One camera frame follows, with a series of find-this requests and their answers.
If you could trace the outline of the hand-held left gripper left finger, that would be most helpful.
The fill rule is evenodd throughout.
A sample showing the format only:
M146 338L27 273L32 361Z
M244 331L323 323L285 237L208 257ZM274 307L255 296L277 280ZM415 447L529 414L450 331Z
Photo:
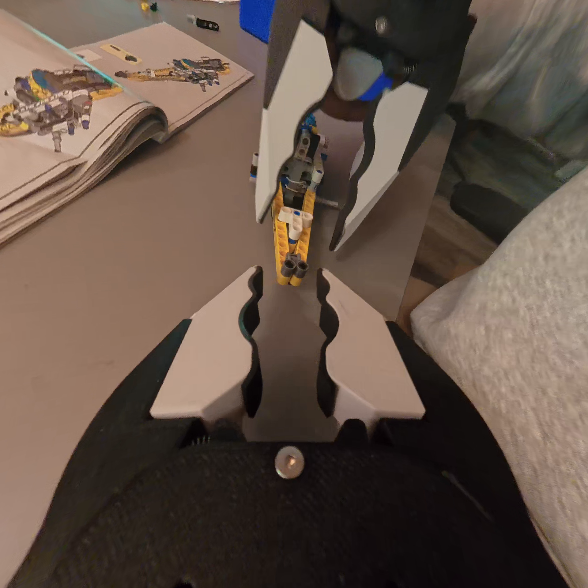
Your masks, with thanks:
M150 415L169 420L242 422L254 415L259 394L251 391L258 371L258 301L263 270L252 266L194 313Z

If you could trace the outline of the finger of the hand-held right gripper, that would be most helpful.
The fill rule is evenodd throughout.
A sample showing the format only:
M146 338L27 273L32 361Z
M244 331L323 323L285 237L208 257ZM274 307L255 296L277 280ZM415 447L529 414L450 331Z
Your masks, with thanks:
M333 78L323 33L301 20L261 116L254 192L255 218L262 223L278 188L283 164L293 155L301 121L324 99Z
M350 177L330 251L337 252L350 239L398 176L427 95L424 87L400 85L383 92L371 105L364 120L362 158Z

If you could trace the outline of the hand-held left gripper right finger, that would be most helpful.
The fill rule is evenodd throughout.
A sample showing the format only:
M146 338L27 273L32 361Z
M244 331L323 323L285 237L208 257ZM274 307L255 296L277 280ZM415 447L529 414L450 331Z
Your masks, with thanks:
M318 404L336 422L421 419L417 393L384 316L332 272L318 270L319 326L325 334Z

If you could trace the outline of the yellow lego model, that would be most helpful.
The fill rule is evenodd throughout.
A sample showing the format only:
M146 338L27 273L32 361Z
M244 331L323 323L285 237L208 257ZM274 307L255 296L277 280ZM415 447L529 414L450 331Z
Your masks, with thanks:
M308 271L307 257L315 204L333 205L317 195L324 177L329 140L319 132L316 116L300 124L293 156L283 165L280 185L271 205L276 279L299 286Z

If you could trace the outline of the open lego instruction booklet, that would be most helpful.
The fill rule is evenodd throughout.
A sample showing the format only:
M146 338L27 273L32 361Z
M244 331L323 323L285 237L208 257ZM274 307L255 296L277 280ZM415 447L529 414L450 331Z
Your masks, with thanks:
M65 48L1 11L1 245L254 78L165 22Z

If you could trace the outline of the blue box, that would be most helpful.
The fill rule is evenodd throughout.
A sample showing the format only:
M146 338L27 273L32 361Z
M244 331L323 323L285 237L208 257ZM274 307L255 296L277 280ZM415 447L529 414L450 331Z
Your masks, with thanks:
M240 1L239 25L242 30L268 44L275 3L276 1Z

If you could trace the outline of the dark rounded object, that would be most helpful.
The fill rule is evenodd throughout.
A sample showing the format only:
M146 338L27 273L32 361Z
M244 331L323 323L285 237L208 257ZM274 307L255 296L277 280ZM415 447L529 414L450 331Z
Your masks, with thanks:
M529 214L507 196L464 181L454 187L450 208L496 245L500 245Z

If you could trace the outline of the white bedding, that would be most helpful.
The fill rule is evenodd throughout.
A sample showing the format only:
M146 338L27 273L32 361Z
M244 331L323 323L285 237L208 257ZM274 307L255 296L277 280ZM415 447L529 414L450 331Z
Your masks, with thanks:
M452 100L521 139L587 159L587 1L472 1Z

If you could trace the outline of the person's grey trouser leg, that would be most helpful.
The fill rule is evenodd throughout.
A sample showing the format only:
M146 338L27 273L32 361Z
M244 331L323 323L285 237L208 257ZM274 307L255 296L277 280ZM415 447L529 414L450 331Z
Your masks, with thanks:
M587 587L587 169L410 318L489 425L564 579Z

